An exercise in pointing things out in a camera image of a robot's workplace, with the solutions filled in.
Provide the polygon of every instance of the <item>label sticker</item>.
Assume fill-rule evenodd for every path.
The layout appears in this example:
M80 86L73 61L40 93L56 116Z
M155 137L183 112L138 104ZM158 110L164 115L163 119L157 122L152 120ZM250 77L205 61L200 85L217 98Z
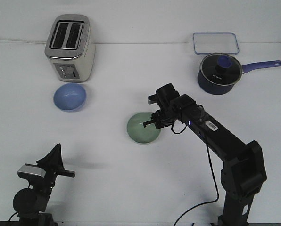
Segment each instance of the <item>label sticker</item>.
M207 120L206 121L206 126L208 126L212 131L216 131L219 128L217 126L215 126L215 124L213 124L211 121Z

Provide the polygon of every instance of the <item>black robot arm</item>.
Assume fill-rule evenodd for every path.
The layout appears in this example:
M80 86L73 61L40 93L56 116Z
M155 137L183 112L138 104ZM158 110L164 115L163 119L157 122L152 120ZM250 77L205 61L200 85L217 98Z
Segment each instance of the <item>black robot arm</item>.
M226 190L223 214L218 226L247 226L254 195L266 181L262 149L258 142L243 143L209 115L203 106L188 95L179 95L167 84L149 96L149 104L157 103L160 110L150 121L156 128L172 126L176 120L189 127L223 161L221 183Z
M74 177L74 171L64 169L61 144L57 144L44 158L36 161L37 165L25 164L17 172L26 179L32 188L17 192L13 207L19 216L19 226L57 226L53 217L44 212L50 198L57 175Z

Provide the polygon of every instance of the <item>white tabletop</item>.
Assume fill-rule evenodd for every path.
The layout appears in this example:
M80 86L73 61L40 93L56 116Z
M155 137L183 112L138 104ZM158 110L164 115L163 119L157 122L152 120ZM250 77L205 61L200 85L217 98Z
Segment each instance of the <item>white tabletop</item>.
M214 96L197 83L203 57L190 44L97 44L91 77L82 84L86 104L66 113L52 101L64 82L44 47L0 44L0 220L14 212L14 195L28 185L17 170L57 143L65 169L76 171L75 178L56 180L47 212L57 221L172 223L189 207L213 200L205 145L192 131L175 135L164 128L147 145L127 135L132 115L158 109L147 97L172 83L244 143L259 142L268 179L248 220L281 222L281 67L244 74L231 92ZM241 43L236 57L242 64L281 60L281 43ZM221 215L222 162L215 154L212 160L221 198L181 222L216 222Z

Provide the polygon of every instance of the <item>toaster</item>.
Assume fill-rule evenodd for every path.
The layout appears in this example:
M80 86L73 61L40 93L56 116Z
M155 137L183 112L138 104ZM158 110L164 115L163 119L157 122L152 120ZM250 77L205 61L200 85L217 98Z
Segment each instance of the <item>toaster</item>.
M90 77L95 44L89 19L83 15L64 14L56 18L48 36L45 55L58 78L83 82Z

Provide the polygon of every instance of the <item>cable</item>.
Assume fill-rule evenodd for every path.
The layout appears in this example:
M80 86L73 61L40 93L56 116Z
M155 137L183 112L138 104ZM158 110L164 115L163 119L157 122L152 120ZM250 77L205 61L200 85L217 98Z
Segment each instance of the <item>cable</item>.
M210 163L210 168L211 168L211 172L212 172L212 176L213 176L213 181L214 181L215 189L216 189L216 192L217 192L217 198L216 198L215 200L213 200L213 201L203 202L203 203L201 203L201 204L198 204L198 205L193 206L192 208L188 209L188 210L185 211L183 214L181 214L181 216L175 221L175 223L173 224L173 226L175 226L175 225L177 224L177 222L178 222L186 213L188 213L189 211L195 209L196 207L202 206L202 205L205 205L205 204L214 203L214 202L217 202L217 201L219 200L219 191L218 191L218 187L217 187L217 183L216 183L216 179L215 179L215 174L214 174L213 165L212 165L212 161L211 161L211 155L210 155L210 151L209 151L207 142L206 142L206 146L207 146L208 161L209 161L209 163Z
M174 124L175 124L175 123L173 123L172 126L171 126L171 131L172 131L174 134L181 134L181 133L184 132L184 131L186 130L186 128L187 128L187 126L185 126L182 131L180 131L179 133L177 133L177 132L175 132L174 129L173 129L173 128L174 128Z
M15 216L18 212L14 213L12 216L10 216L10 218L8 219L8 221L10 222L10 220L13 218L13 216Z
M25 39L10 39L10 38L3 38L0 37L0 40L3 41L18 41L20 43L31 43L31 44L45 44L45 41L31 41L31 40L25 40Z

